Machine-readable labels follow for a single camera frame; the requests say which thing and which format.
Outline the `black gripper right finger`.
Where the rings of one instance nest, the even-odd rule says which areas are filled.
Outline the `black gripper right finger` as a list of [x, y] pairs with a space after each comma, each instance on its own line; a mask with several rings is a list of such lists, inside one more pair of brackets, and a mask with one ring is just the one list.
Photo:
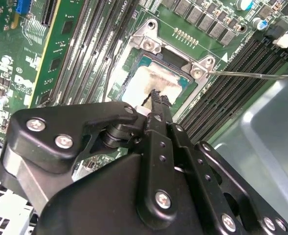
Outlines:
[[161, 101], [174, 162], [184, 171], [204, 234], [288, 235], [287, 221], [210, 144], [192, 144], [172, 121], [168, 97]]

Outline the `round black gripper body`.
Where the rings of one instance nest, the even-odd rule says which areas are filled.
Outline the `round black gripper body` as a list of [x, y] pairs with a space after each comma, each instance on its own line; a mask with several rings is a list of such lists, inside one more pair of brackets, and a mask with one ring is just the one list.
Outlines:
[[132, 154], [62, 189], [45, 206], [35, 235], [202, 235], [190, 189], [175, 171], [175, 221], [166, 229], [146, 226], [136, 211], [142, 155]]

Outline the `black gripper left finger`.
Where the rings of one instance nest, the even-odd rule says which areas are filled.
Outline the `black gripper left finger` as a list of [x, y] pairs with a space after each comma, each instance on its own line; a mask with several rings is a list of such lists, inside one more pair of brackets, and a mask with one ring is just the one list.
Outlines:
[[24, 192], [41, 216], [50, 199], [102, 167], [142, 155], [136, 211], [151, 229], [169, 227], [177, 216], [172, 141], [161, 95], [151, 91], [152, 109], [138, 113], [125, 102], [25, 109], [9, 122], [0, 180]]

